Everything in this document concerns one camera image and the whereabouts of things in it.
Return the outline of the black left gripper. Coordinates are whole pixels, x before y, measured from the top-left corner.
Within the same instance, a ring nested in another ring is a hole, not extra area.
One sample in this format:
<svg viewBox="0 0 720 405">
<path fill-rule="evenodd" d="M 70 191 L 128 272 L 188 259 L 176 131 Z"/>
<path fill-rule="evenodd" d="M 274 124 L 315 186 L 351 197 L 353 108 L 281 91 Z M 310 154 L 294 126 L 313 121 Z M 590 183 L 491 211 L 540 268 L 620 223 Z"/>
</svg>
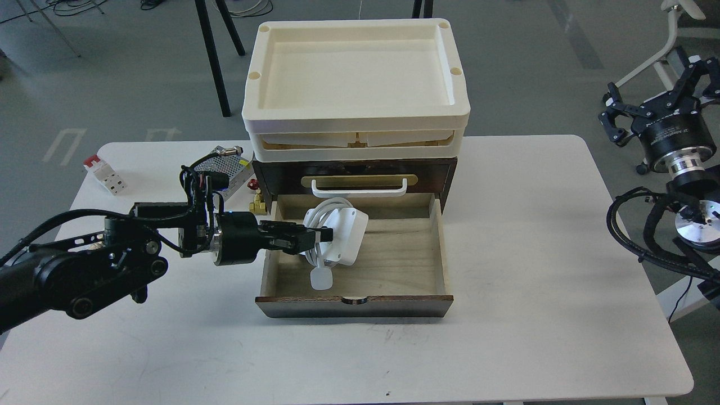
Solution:
<svg viewBox="0 0 720 405">
<path fill-rule="evenodd" d="M 316 244 L 331 242 L 334 235 L 334 230 L 329 227 L 313 228 L 301 223 L 272 220 L 258 223 L 255 215 L 247 211 L 217 213 L 214 221 L 211 251 L 214 264 L 218 266 L 252 263 L 262 249 L 299 255 L 314 249 Z M 262 232 L 275 236 L 265 236 Z M 303 232 L 318 232 L 319 235 L 290 235 Z"/>
</svg>

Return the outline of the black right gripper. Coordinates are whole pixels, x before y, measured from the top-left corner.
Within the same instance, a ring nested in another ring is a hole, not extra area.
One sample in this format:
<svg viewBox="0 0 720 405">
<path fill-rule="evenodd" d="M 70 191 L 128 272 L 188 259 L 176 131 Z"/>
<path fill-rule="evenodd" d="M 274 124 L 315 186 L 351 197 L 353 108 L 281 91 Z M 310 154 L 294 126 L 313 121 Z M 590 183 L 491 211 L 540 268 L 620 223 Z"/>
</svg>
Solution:
<svg viewBox="0 0 720 405">
<path fill-rule="evenodd" d="M 699 166 L 717 152 L 701 110 L 718 104 L 718 59 L 679 55 L 682 71 L 673 87 L 673 112 L 624 103 L 614 82 L 607 85 L 605 111 L 597 116 L 609 140 L 622 148 L 632 137 L 640 140 L 645 158 L 637 173 L 677 173 L 672 161 L 691 157 Z M 617 117 L 632 118 L 629 130 L 617 126 Z"/>
</svg>

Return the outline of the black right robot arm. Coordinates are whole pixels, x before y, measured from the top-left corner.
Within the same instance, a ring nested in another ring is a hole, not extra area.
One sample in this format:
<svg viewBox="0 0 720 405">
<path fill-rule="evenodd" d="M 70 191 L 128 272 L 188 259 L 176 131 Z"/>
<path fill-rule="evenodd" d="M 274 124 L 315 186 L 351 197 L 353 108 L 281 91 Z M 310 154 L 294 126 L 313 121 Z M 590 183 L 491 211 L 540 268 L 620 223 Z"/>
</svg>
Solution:
<svg viewBox="0 0 720 405">
<path fill-rule="evenodd" d="M 696 279 L 704 298 L 718 306 L 718 269 L 703 257 L 718 255 L 718 166 L 704 168 L 717 145 L 701 115 L 702 108 L 718 103 L 718 59 L 689 57 L 680 47 L 671 55 L 682 68 L 679 79 L 638 106 L 623 102 L 619 87 L 609 84 L 605 110 L 598 115 L 605 134 L 620 147 L 637 137 L 645 153 L 637 173 L 668 173 L 671 180 L 663 193 L 637 187 L 616 197 L 606 224 L 638 261 Z M 617 222 L 620 206 L 638 197 L 652 205 L 643 245 Z"/>
</svg>

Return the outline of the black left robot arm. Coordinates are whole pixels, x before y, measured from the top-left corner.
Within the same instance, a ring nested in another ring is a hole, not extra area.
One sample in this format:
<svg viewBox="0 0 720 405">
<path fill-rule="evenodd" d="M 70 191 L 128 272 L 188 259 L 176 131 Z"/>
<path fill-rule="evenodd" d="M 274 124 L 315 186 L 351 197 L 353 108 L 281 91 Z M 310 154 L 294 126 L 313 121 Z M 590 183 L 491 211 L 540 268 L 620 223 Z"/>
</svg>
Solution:
<svg viewBox="0 0 720 405">
<path fill-rule="evenodd" d="M 128 214 L 70 210 L 44 221 L 2 257 L 2 332 L 49 310 L 84 320 L 126 296 L 144 303 L 147 285 L 169 269 L 162 245 L 182 257 L 210 251 L 214 264 L 235 265 L 252 263 L 262 249 L 298 255 L 332 241 L 326 226 L 258 221 L 225 211 L 223 200 L 215 208 L 230 179 L 196 167 L 241 153 L 216 150 L 182 166 L 185 202 L 137 202 Z"/>
</svg>

